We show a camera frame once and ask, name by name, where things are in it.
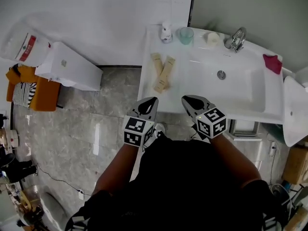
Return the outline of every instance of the white sink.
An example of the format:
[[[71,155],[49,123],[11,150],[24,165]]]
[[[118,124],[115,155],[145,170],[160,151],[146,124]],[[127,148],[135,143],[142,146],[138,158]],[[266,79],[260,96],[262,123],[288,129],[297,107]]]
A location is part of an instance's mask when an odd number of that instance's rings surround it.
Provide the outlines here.
[[[184,113],[183,95],[206,97],[230,119],[253,120],[282,124],[283,80],[265,67],[263,54],[276,55],[258,45],[246,41],[239,53],[225,48],[224,34],[214,48],[206,44],[204,34],[209,31],[195,29],[194,41],[182,45],[177,37],[170,44],[163,44],[157,26],[147,30],[144,62],[138,99],[156,96],[158,111]],[[169,79],[170,89],[159,94],[153,90],[156,72],[150,54],[159,52],[163,61],[167,55],[176,59]],[[218,71],[225,78],[218,78]]]

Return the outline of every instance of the faucet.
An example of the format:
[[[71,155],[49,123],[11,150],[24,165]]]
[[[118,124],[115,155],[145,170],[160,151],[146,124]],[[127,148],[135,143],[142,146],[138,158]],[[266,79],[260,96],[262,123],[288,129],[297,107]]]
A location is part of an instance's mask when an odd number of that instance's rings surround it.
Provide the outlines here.
[[[244,44],[245,39],[246,39],[246,33],[247,33],[246,28],[241,27],[240,29],[238,29],[236,31],[236,33],[234,33],[232,36],[230,36],[226,40],[225,47],[227,49],[233,48],[235,53],[239,52],[243,48],[243,44]]]

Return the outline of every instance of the red cloth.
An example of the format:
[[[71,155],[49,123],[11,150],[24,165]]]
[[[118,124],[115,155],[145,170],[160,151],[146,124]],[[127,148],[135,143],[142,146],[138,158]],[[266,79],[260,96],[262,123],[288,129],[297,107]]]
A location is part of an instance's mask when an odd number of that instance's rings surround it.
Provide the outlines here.
[[[282,69],[282,62],[278,60],[278,56],[267,56],[266,54],[263,54],[263,58],[265,67],[279,75]]]

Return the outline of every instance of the black shirt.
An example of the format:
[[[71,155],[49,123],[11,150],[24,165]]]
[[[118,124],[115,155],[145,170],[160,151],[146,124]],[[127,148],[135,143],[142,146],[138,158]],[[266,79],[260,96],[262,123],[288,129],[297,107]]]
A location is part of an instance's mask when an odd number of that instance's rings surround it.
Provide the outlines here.
[[[261,230],[263,213],[275,215],[277,208],[265,181],[240,189],[210,144],[162,135],[146,149],[138,176],[126,189],[92,196],[65,230],[74,225],[89,231],[144,225]]]

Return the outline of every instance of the tile floor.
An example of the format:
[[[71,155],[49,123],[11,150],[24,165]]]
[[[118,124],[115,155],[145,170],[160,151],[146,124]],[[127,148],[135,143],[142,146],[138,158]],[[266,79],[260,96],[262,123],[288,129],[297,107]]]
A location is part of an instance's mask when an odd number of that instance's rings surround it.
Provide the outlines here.
[[[85,193],[91,194],[100,174],[122,146],[123,117],[136,102],[140,69],[105,68],[102,88],[98,92],[62,87],[55,112],[34,112],[14,107],[14,126],[20,135],[17,157],[33,159],[42,170],[59,180],[65,180]],[[188,140],[194,131],[187,115],[158,114],[157,121],[166,126],[166,135],[174,140]],[[270,181],[273,157],[269,157],[267,132],[260,127],[260,142],[236,142],[237,148],[256,162],[264,180]],[[275,156],[272,182],[280,179],[289,148],[279,144]],[[132,179],[138,174],[141,151],[138,154]],[[52,180],[38,171],[24,185],[38,185],[50,192],[62,204],[68,215],[75,213],[88,199],[60,181]]]

